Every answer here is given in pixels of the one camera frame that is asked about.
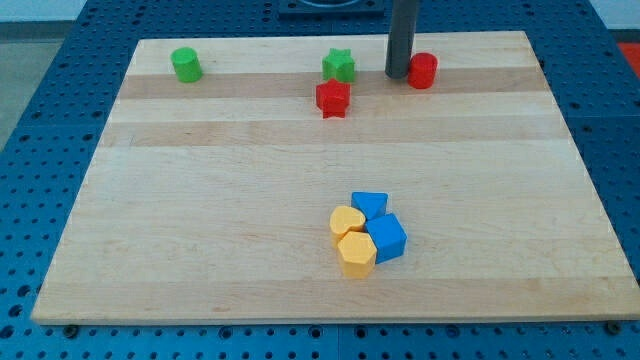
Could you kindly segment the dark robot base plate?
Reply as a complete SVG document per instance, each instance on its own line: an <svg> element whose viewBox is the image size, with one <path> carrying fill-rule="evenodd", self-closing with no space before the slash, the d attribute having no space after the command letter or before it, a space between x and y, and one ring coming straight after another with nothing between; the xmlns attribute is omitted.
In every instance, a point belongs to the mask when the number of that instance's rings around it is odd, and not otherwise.
<svg viewBox="0 0 640 360"><path fill-rule="evenodd" d="M279 20L380 18L384 0L279 0Z"/></svg>

